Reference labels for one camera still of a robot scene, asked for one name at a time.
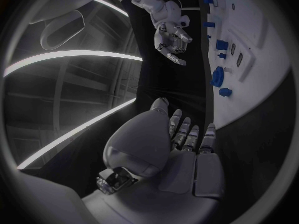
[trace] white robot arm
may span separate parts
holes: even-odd
[[[156,28],[154,35],[155,48],[176,64],[186,65],[186,61],[175,56],[183,53],[192,38],[182,29],[189,26],[188,16],[181,16],[181,8],[173,1],[131,0],[133,4],[144,8]]]

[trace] led light strip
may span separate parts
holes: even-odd
[[[94,124],[95,122],[100,121],[101,119],[115,113],[116,111],[120,110],[123,107],[128,106],[129,104],[133,103],[136,100],[136,98],[125,102],[124,104],[117,106],[95,118],[93,118],[92,120],[82,124],[81,126],[73,129],[72,131],[69,131],[68,133],[66,133],[65,135],[59,137],[58,139],[54,140],[53,142],[49,143],[47,146],[43,147],[41,150],[37,151],[35,154],[33,154],[32,156],[30,156],[29,158],[27,158],[24,162],[22,162],[17,169],[24,169],[25,167],[27,167],[30,163],[34,162],[36,159],[38,159],[41,155],[45,154],[46,152],[48,152],[49,150],[51,150],[52,148],[56,147],[57,145],[59,145],[60,143],[62,143],[63,141],[67,140],[68,138],[70,138],[71,136],[75,135],[76,133],[82,131],[83,129],[91,126],[92,124]]]
[[[94,0],[94,1],[100,2],[100,3],[102,3],[102,4],[106,5],[106,6],[109,6],[109,7],[113,8],[113,9],[115,9],[116,11],[119,11],[119,12],[122,13],[123,15],[129,17],[129,15],[128,15],[125,11],[119,9],[118,7],[116,7],[116,6],[114,6],[114,5],[110,4],[110,3],[108,3],[108,2],[106,2],[106,1],[103,1],[103,0]]]
[[[114,53],[114,52],[107,52],[107,51],[89,51],[89,50],[55,51],[55,52],[44,53],[36,56],[31,56],[29,58],[16,62],[5,69],[3,76],[5,77],[9,75],[11,72],[35,62],[58,58],[58,57],[66,57],[66,56],[109,56],[109,57],[119,57],[119,58],[142,61],[141,57],[130,56],[130,55]]]

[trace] curved light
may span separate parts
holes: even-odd
[[[75,129],[73,129],[72,131],[69,131],[68,133],[66,133],[65,135],[59,137],[58,139],[54,140],[53,142],[49,143],[47,146],[43,147],[42,149],[40,149],[39,151],[37,151],[35,154],[33,154],[32,156],[30,156],[29,158],[27,158],[24,162],[22,162],[17,169],[24,169],[25,167],[27,167],[30,163],[34,162],[36,159],[38,159],[40,156],[42,156],[43,154],[45,154],[46,152],[48,152],[49,150],[51,150],[52,148],[56,147],[57,145],[59,145],[60,143],[62,143],[63,141],[67,140],[68,138],[70,138],[71,136],[75,135],[76,133],[84,130],[85,128],[87,128],[88,126],[91,126],[92,124],[94,124],[95,122],[100,121],[101,119],[115,113],[116,111],[120,110],[123,107],[126,107],[127,105],[133,103],[136,100],[136,98],[123,103],[120,106],[117,106],[95,118],[93,118],[92,120],[82,124],[79,127],[76,127]]]
[[[10,65],[9,67],[7,67],[4,71],[3,76],[5,77],[11,72],[35,62],[58,58],[58,57],[66,57],[66,56],[109,56],[109,57],[119,57],[119,58],[142,61],[141,57],[130,56],[130,55],[114,53],[114,52],[107,52],[107,51],[89,51],[89,50],[55,51],[55,52],[44,53],[36,56],[31,56],[24,60],[18,61]]]
[[[103,1],[103,0],[94,0],[94,1],[100,2],[100,3],[102,3],[102,4],[106,5],[106,6],[109,6],[109,7],[113,8],[113,9],[115,9],[116,11],[119,11],[119,12],[122,13],[123,15],[129,17],[129,15],[128,15],[125,11],[119,9],[118,7],[116,7],[116,6],[114,6],[114,5],[110,4],[110,3],[108,3],[108,2],[106,2],[106,1]]]

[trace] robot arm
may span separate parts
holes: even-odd
[[[178,59],[175,53],[183,53],[192,38],[182,29],[189,26],[188,16],[181,16],[181,8],[173,1],[163,0],[131,0],[133,4],[144,8],[149,14],[156,28],[154,35],[155,48],[179,65],[186,65],[184,60]]]

